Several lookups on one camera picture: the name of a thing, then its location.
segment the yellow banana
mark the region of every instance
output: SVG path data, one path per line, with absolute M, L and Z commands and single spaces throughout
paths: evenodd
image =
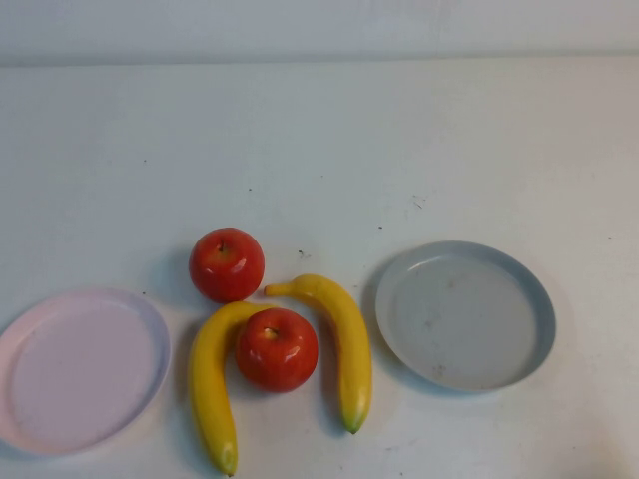
M 202 326 L 191 349 L 189 391 L 196 425 L 211 461 L 229 476 L 238 466 L 238 443 L 224 378 L 226 358 L 247 319 L 271 307 L 243 301 L 221 307 Z
M 346 430 L 354 434 L 368 416 L 372 366 L 366 325 L 359 308 L 339 284 L 317 274 L 303 274 L 265 288 L 267 296 L 291 296 L 328 315 L 337 343 L 339 403 Z

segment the red apple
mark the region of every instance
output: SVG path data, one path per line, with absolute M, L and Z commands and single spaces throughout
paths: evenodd
M 249 318 L 238 338 L 236 361 L 253 384 L 271 392 L 302 385 L 318 364 L 318 337 L 299 314 L 280 307 Z
M 253 294 L 264 276 L 264 254 L 255 239 L 235 228 L 205 234 L 189 259 L 196 288 L 216 302 L 239 301 Z

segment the white surface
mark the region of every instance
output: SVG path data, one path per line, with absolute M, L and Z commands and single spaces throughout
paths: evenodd
M 368 420 L 346 436 L 325 341 L 288 395 L 254 392 L 230 362 L 237 477 L 639 476 L 638 84 L 637 58 L 0 71 L 2 324 L 112 284 L 154 298 L 177 348 L 162 401 L 128 434 L 53 462 L 1 449 L 2 476 L 213 475 L 184 396 L 212 310 L 187 256 L 229 225 L 261 242 L 265 281 L 346 285 L 374 368 Z M 495 246 L 546 286 L 557 339 L 528 380 L 447 395 L 380 342 L 379 269 L 444 239 Z
M 0 0 L 0 65 L 639 51 L 636 0 Z
M 381 277 L 375 315 L 404 364 L 460 391 L 522 380 L 545 360 L 556 329 L 550 298 L 525 266 L 466 241 L 400 254 Z
M 0 440 L 45 455 L 93 447 L 149 406 L 170 356 L 166 324 L 135 294 L 49 298 L 0 336 Z

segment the banana tip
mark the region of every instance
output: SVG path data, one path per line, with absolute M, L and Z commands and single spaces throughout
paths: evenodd
M 269 284 L 264 288 L 264 294 L 266 296 L 286 296 L 291 293 L 291 285 L 288 283 L 283 284 Z

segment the white table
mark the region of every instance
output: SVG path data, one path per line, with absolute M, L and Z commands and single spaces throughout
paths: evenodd
M 0 476 L 217 477 L 185 399 L 189 341 L 213 310 L 186 260 L 225 226 L 260 241 L 265 282 L 344 284 L 374 355 L 355 436 L 332 410 L 323 329 L 319 369 L 291 394 L 254 391 L 230 361 L 237 477 L 639 476 L 638 127 L 630 57 L 0 70 L 0 326 L 108 284 L 155 301 L 176 347 L 123 436 L 57 460 L 2 447 Z M 548 289 L 555 347 L 524 382 L 450 394 L 384 346 L 380 271 L 443 239 L 500 248 Z

